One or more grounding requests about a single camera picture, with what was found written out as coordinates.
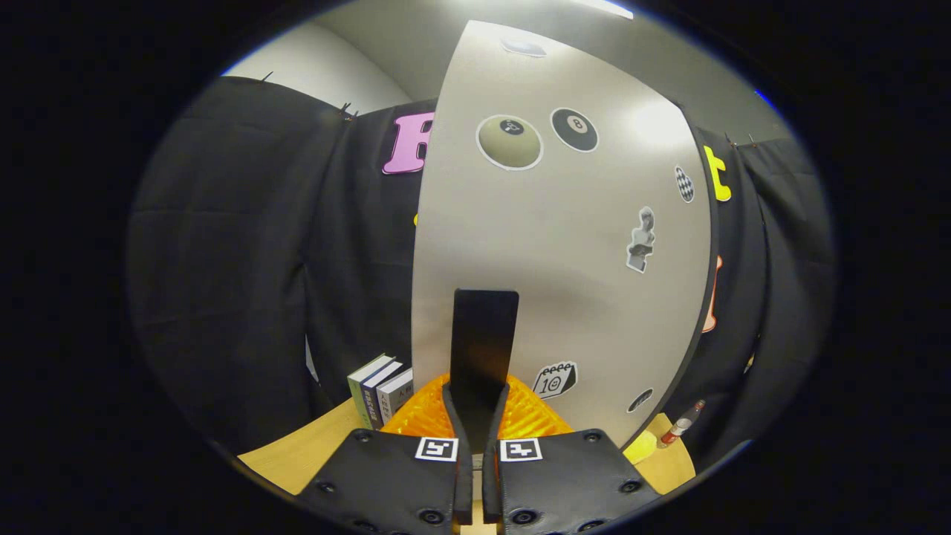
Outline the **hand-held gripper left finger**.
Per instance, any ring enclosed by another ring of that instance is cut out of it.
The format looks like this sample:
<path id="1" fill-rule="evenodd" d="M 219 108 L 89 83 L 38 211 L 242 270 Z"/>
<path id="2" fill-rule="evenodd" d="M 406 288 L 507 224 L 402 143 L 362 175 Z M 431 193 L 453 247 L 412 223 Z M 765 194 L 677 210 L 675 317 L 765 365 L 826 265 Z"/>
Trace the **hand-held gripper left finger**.
<path id="1" fill-rule="evenodd" d="M 296 500 L 360 534 L 455 534 L 473 517 L 473 460 L 452 376 L 411 396 L 380 430 L 343 438 Z"/>

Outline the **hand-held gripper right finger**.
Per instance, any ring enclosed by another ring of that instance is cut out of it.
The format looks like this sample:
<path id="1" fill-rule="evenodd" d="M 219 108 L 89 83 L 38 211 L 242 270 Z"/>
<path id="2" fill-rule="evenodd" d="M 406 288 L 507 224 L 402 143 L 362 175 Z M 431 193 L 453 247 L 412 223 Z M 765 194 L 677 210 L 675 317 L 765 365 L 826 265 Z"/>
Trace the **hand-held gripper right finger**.
<path id="1" fill-rule="evenodd" d="M 606 431 L 573 429 L 514 376 L 490 423 L 482 496 L 500 534 L 585 534 L 661 498 Z"/>

